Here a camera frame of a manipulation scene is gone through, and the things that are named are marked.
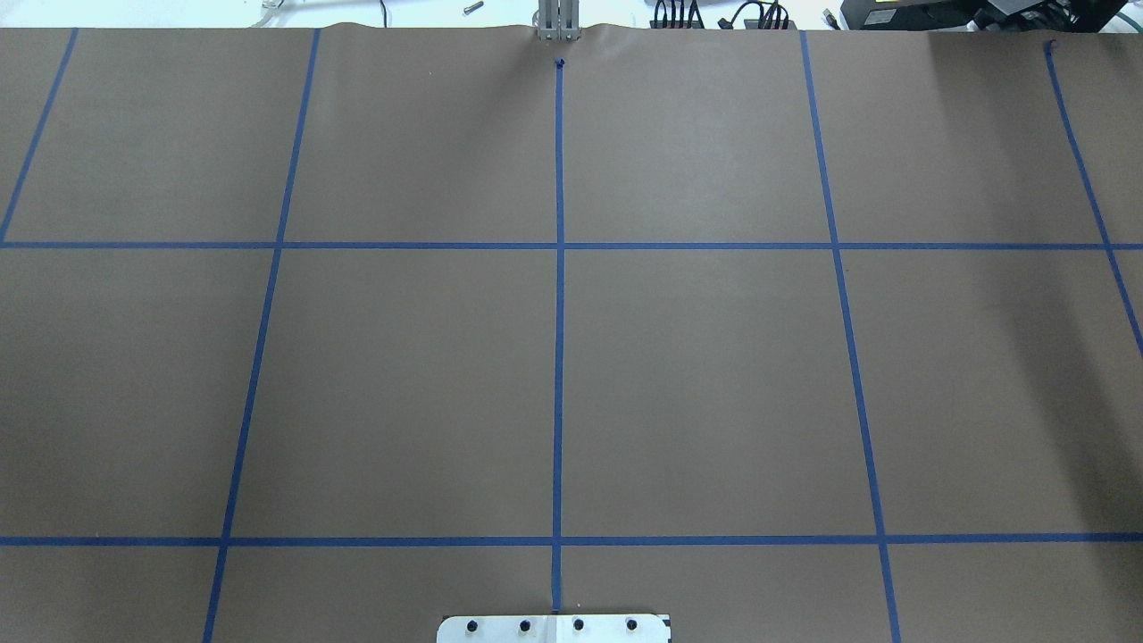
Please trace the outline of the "aluminium frame post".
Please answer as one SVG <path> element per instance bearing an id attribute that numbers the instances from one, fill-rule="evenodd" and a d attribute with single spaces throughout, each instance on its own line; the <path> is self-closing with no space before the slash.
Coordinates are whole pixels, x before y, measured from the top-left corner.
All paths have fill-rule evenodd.
<path id="1" fill-rule="evenodd" d="M 582 37 L 580 0 L 539 0 L 534 15 L 539 41 L 572 42 Z"/>

